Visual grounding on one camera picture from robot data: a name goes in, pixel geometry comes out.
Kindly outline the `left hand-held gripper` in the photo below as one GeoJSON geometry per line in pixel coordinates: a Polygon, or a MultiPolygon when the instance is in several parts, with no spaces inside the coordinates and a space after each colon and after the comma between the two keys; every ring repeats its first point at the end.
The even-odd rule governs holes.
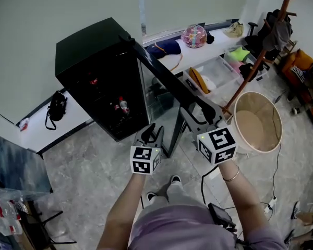
{"type": "Polygon", "coordinates": [[[161,162],[161,146],[164,137],[164,127],[160,126],[155,140],[149,142],[155,123],[145,126],[135,136],[130,149],[130,166],[132,173],[152,175],[161,162]]]}

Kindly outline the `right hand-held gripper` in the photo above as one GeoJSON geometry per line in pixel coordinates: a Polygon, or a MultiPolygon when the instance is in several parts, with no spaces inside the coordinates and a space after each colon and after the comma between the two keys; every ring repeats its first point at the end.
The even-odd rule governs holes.
{"type": "Polygon", "coordinates": [[[238,145],[233,128],[227,124],[222,108],[203,96],[197,96],[206,121],[198,121],[185,108],[180,114],[192,132],[196,150],[212,165],[219,165],[235,156],[238,145]]]}

